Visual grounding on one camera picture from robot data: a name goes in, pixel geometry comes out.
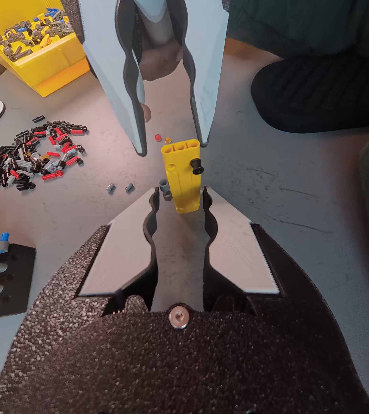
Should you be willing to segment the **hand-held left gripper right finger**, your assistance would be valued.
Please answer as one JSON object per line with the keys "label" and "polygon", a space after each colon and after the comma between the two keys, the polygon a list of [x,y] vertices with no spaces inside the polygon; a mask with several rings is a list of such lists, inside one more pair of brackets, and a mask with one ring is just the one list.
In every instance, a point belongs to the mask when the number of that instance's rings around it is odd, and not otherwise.
{"label": "hand-held left gripper right finger", "polygon": [[203,309],[255,312],[253,298],[280,298],[280,288],[254,232],[254,223],[212,188],[203,189],[209,236],[203,264]]}

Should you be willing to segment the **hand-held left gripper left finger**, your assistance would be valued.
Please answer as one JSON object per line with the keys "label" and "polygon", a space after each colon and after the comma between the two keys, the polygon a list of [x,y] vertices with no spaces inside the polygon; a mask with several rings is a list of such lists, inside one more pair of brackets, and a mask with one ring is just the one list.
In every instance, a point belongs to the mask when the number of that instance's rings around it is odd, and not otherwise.
{"label": "hand-held left gripper left finger", "polygon": [[159,208],[159,188],[151,188],[108,223],[74,299],[108,298],[104,312],[117,312],[136,295],[151,310],[158,283],[152,236]]}

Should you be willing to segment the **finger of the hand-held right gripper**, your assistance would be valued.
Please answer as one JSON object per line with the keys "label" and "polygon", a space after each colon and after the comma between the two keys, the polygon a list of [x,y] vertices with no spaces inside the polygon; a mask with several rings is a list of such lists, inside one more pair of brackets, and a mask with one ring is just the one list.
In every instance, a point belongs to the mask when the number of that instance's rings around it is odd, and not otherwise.
{"label": "finger of the hand-held right gripper", "polygon": [[185,1],[184,66],[197,139],[206,147],[218,97],[229,13],[220,0]]}
{"label": "finger of the hand-held right gripper", "polygon": [[134,1],[79,1],[85,54],[109,99],[118,121],[136,153],[147,155],[146,119],[142,104],[146,96],[135,40]]}

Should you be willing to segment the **yellow lego panel piece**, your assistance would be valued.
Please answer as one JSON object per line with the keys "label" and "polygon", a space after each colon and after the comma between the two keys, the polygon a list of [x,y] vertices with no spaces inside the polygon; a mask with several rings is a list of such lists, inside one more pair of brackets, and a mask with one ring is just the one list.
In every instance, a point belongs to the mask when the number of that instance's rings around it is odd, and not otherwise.
{"label": "yellow lego panel piece", "polygon": [[201,175],[193,175],[190,161],[200,158],[197,139],[166,144],[161,147],[166,178],[179,214],[197,211],[200,207]]}

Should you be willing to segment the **pile of small lego connectors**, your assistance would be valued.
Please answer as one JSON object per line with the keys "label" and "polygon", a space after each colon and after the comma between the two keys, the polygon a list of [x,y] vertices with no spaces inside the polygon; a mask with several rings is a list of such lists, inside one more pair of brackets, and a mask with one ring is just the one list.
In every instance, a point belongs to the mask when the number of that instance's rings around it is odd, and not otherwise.
{"label": "pile of small lego connectors", "polygon": [[83,165],[83,145],[74,142],[89,133],[86,125],[44,116],[32,120],[35,127],[16,134],[13,142],[0,147],[0,187],[18,191],[36,188],[34,178],[43,182],[59,179],[72,165]]}

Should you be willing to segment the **yellow bin with lego parts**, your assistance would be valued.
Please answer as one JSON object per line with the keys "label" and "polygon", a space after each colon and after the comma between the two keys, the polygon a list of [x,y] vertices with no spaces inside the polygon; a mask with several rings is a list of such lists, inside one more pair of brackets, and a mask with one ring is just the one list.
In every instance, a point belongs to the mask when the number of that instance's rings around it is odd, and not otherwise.
{"label": "yellow bin with lego parts", "polygon": [[[60,8],[66,12],[59,0],[0,0],[0,33],[21,20],[31,20],[46,8]],[[0,52],[0,64],[43,97],[89,71],[83,47],[75,33],[16,63]]]}

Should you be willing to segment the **heap of blue grey lego parts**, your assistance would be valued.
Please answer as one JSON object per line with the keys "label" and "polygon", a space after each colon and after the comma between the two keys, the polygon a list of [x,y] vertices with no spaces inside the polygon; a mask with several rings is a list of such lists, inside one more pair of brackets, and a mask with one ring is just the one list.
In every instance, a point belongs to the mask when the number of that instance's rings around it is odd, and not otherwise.
{"label": "heap of blue grey lego parts", "polygon": [[46,8],[31,20],[21,20],[0,33],[0,52],[12,63],[45,49],[74,33],[64,9]]}

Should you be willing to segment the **yellow lego vehicle model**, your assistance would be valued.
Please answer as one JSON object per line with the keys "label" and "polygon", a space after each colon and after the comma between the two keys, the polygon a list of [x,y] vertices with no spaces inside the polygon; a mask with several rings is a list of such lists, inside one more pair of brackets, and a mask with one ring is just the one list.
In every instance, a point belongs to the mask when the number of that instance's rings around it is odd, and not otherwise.
{"label": "yellow lego vehicle model", "polygon": [[27,311],[36,249],[9,241],[0,235],[0,318]]}

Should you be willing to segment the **person's right hand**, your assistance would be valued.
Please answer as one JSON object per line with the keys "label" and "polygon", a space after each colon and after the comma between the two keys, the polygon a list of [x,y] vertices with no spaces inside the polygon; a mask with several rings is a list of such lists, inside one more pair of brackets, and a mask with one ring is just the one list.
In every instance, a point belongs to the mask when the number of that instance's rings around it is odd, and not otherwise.
{"label": "person's right hand", "polygon": [[141,46],[139,68],[144,81],[154,81],[171,74],[183,58],[182,46],[174,37],[167,43],[155,47],[149,38],[143,36]]}

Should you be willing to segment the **black mesh cushion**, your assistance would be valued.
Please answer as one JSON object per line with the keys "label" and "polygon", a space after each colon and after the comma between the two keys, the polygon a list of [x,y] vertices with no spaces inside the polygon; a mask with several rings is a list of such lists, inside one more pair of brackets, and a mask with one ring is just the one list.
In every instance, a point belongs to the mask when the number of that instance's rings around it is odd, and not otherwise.
{"label": "black mesh cushion", "polygon": [[369,58],[297,56],[263,67],[251,84],[262,119],[290,133],[369,127]]}

